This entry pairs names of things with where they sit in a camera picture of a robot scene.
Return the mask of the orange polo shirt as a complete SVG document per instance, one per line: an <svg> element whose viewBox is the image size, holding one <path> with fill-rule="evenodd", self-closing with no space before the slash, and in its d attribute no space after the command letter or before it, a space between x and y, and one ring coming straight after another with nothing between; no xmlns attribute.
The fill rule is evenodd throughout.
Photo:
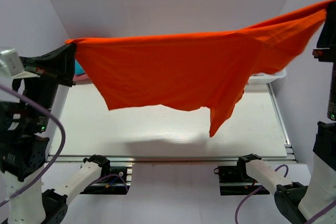
<svg viewBox="0 0 336 224"><path fill-rule="evenodd" d="M67 40L109 110L163 105L210 110L214 136L248 79L275 74L306 48L331 0L232 31Z"/></svg>

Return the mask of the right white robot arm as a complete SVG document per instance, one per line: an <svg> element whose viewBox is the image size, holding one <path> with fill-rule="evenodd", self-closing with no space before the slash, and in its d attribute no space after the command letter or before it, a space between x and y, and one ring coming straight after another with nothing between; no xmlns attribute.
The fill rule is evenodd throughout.
<svg viewBox="0 0 336 224"><path fill-rule="evenodd" d="M260 156L239 157L237 175L247 182L254 179L273 197L278 211L290 223L335 223L335 71L332 71L327 117L332 123L318 122L313 146L314 167L309 184L293 182L269 167Z"/></svg>

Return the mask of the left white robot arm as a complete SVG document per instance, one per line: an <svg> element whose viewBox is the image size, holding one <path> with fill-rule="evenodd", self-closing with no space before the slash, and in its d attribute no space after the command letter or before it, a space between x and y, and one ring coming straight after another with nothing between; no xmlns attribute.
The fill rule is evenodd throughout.
<svg viewBox="0 0 336 224"><path fill-rule="evenodd" d="M68 44L39 57L20 57L1 49L1 76L12 81L1 89L18 102L1 102L1 175L7 186L7 223L61 223L70 203L89 185L110 178L110 161L101 155L84 164L64 184L43 190L43 174L51 167L42 137L58 87L74 85L76 45Z"/></svg>

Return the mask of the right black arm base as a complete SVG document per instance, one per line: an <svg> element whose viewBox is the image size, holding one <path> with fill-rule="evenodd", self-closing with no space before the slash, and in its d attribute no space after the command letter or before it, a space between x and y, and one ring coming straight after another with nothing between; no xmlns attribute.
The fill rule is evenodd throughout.
<svg viewBox="0 0 336 224"><path fill-rule="evenodd" d="M247 196L261 184L249 177L246 172L246 164L250 161L261 160L256 154L241 156L235 166L217 166L213 172L218 176L221 196Z"/></svg>

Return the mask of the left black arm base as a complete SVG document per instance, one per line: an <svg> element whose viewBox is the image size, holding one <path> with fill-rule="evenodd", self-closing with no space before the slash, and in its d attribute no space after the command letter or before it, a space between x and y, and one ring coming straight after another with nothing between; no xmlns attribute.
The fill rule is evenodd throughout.
<svg viewBox="0 0 336 224"><path fill-rule="evenodd" d="M110 160L101 155L84 158L83 163L93 162L102 168L101 176L84 191L83 195L126 195L130 186L127 184L128 168L126 166L111 166Z"/></svg>

